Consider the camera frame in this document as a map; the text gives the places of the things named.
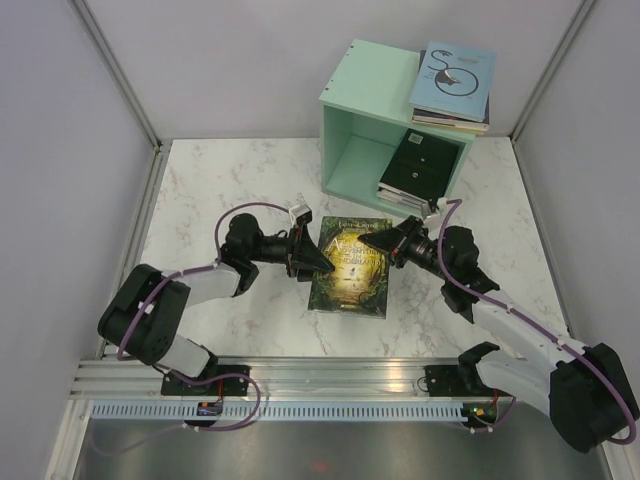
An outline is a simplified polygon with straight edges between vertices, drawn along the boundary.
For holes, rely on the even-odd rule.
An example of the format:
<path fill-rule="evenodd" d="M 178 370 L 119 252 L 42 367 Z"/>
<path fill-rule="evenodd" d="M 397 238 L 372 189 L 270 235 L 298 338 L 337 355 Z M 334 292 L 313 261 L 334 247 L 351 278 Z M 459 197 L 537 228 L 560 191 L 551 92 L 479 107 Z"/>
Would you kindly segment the navy blue book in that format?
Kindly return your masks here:
<path fill-rule="evenodd" d="M 381 200 L 387 200 L 389 202 L 406 204 L 414 208 L 420 209 L 423 206 L 428 206 L 429 201 L 418 198 L 406 192 L 393 189 L 384 184 L 379 184 L 376 192 L 376 196 Z"/>

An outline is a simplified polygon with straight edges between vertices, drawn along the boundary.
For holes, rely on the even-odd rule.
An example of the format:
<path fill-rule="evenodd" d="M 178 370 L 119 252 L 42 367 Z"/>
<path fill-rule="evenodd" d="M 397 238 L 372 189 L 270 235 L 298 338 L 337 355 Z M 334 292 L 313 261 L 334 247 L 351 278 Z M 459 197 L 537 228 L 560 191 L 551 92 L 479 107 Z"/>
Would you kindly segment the green forest cover book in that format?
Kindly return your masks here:
<path fill-rule="evenodd" d="M 386 316 L 389 262 L 384 254 L 360 242 L 359 237 L 391 226 L 392 221 L 385 218 L 322 218 L 319 248 L 334 270 L 314 275 L 309 310 L 373 318 Z"/>

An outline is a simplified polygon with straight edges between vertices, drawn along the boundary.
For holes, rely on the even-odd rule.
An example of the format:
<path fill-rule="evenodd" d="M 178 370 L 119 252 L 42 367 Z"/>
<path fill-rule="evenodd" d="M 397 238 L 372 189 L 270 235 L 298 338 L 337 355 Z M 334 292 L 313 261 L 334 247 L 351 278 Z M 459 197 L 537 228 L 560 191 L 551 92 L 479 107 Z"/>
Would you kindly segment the black book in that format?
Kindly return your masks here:
<path fill-rule="evenodd" d="M 416 199 L 437 200 L 445 194 L 460 151 L 458 143 L 408 129 L 378 185 Z"/>

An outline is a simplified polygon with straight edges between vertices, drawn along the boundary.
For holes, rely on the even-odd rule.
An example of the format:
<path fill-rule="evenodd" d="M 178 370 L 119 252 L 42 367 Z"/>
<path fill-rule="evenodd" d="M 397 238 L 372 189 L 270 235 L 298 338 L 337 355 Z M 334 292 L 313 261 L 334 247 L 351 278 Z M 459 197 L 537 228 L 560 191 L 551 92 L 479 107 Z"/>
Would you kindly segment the teal ocean cover book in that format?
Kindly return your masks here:
<path fill-rule="evenodd" d="M 385 189 L 381 189 L 378 190 L 376 192 L 376 196 L 381 200 L 384 201 L 386 203 L 393 203 L 393 204 L 397 204 L 397 205 L 402 205 L 404 207 L 407 207 L 409 209 L 413 209 L 416 210 L 418 212 L 419 215 L 421 215 L 421 204 L 424 203 L 424 201 L 418 200 L 418 199 L 414 199 L 411 197 L 406 197 L 404 195 L 400 195 L 391 191 L 387 191 Z"/>

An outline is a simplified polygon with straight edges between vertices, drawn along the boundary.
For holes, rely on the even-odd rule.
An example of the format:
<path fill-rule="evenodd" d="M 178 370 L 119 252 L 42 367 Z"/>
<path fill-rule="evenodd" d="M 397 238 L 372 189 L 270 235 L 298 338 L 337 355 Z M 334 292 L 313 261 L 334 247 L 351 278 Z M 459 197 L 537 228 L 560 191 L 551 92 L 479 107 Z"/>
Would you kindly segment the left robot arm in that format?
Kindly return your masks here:
<path fill-rule="evenodd" d="M 178 333 L 184 312 L 214 299 L 246 293 L 261 263 L 284 267 L 299 282 L 334 266 L 308 232 L 312 212 L 305 204 L 287 209 L 291 226 L 266 235 L 245 206 L 224 214 L 228 231 L 216 236 L 215 259 L 204 266 L 163 272 L 148 264 L 133 268 L 102 314 L 98 334 L 117 346 L 118 357 L 163 367 L 199 395 L 211 393 L 219 381 L 215 355 Z"/>

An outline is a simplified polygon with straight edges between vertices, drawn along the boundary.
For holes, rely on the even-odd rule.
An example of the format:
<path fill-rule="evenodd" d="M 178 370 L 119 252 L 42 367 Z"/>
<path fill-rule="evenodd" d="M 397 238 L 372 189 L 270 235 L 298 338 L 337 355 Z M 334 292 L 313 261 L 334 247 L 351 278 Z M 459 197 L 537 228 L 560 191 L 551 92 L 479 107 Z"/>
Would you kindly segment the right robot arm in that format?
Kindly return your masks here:
<path fill-rule="evenodd" d="M 590 347 L 530 317 L 479 267 L 470 229 L 445 226 L 437 239 L 413 216 L 360 241 L 402 268 L 412 263 L 441 278 L 447 306 L 517 352 L 490 342 L 458 358 L 458 385 L 471 394 L 504 392 L 546 415 L 561 438 L 587 453 L 605 441 L 632 443 L 639 406 L 618 354 Z"/>

